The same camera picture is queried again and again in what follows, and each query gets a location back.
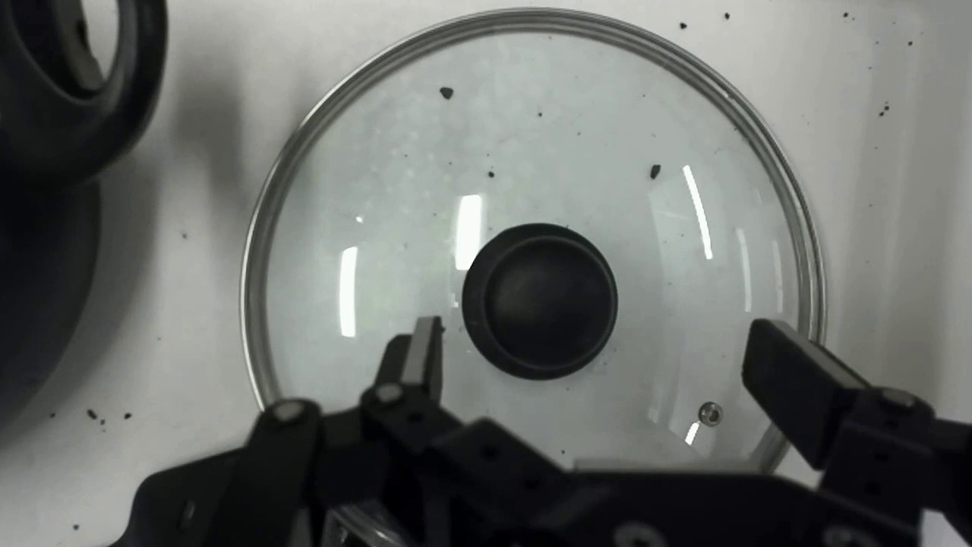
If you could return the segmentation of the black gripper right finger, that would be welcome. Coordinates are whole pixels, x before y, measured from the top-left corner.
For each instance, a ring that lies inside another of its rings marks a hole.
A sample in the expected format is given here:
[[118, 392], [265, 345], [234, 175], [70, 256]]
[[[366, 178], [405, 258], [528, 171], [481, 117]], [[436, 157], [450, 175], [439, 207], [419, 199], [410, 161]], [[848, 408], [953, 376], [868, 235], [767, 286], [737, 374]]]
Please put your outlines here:
[[834, 354], [777, 319], [747, 334], [741, 379], [772, 425], [817, 470], [863, 466], [871, 386]]

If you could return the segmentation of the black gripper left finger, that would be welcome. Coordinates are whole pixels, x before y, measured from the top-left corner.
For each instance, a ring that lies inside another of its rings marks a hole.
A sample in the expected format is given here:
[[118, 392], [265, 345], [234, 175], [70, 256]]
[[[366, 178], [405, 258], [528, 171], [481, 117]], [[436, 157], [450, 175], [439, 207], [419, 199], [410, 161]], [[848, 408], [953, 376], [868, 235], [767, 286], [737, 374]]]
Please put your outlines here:
[[432, 402], [442, 392], [442, 322], [419, 315], [410, 334], [394, 334], [379, 360], [376, 386], [413, 386]]

